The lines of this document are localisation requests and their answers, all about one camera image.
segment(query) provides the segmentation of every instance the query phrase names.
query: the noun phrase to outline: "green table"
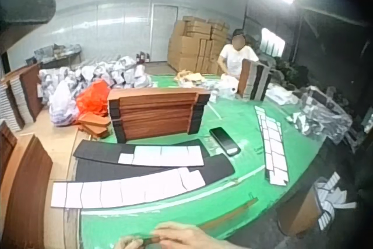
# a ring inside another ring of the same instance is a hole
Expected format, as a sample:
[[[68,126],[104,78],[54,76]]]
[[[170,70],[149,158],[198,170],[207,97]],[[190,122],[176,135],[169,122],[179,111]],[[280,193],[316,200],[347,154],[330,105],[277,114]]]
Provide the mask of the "green table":
[[[154,76],[158,87],[177,86],[172,76]],[[266,110],[269,117],[281,122],[290,182],[286,187],[270,185],[264,175],[263,146],[254,106]],[[117,209],[82,211],[81,241],[85,249],[112,248],[121,236],[149,234],[165,221],[202,225],[239,208],[252,197],[259,201],[244,213],[209,232],[224,239],[271,208],[300,178],[313,161],[322,141],[301,135],[285,120],[292,106],[279,107],[269,100],[264,102],[220,99],[205,107],[202,125],[197,135],[178,134],[130,141],[135,144],[172,144],[195,138],[201,139],[211,155],[220,153],[209,129],[223,127],[238,143],[242,152],[230,158],[235,174],[205,188],[175,198],[138,206]],[[115,136],[106,139],[116,142]]]

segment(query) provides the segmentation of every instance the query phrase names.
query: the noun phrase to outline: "white t-shirt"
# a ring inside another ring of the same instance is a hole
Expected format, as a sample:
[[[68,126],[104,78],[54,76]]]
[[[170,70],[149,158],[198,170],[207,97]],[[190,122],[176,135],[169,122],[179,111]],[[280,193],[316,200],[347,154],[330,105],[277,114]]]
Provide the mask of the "white t-shirt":
[[[244,58],[251,61],[259,61],[253,49],[249,46],[237,51],[232,44],[227,44],[222,49],[220,56],[227,60],[228,74],[234,77],[240,77],[242,69],[242,60]]]

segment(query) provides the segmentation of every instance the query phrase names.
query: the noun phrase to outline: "window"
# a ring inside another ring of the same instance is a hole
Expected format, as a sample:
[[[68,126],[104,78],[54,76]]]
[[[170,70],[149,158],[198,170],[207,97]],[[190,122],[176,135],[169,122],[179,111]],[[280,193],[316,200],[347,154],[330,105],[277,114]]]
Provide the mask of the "window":
[[[267,55],[281,57],[285,48],[285,41],[268,29],[262,29],[261,50]]]

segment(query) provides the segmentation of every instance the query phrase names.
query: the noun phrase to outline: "black phone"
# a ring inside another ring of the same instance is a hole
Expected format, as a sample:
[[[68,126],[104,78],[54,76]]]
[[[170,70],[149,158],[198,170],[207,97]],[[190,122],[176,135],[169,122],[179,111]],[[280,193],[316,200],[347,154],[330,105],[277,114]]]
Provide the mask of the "black phone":
[[[210,134],[219,143],[228,156],[233,157],[240,153],[241,149],[233,141],[232,137],[223,128],[210,129]]]

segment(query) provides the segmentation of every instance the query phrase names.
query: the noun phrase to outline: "worker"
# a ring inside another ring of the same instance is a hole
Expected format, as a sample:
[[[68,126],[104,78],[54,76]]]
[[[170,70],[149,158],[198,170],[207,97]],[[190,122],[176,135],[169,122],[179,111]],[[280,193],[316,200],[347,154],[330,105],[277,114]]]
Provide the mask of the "worker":
[[[152,235],[159,237],[162,249],[244,249],[228,241],[214,239],[196,226],[175,222],[159,224]],[[124,237],[114,249],[140,249],[142,244],[141,239]]]
[[[232,44],[227,44],[222,49],[217,63],[225,74],[240,78],[242,60],[259,61],[255,52],[250,46],[245,45],[245,36],[242,29],[234,30]]]

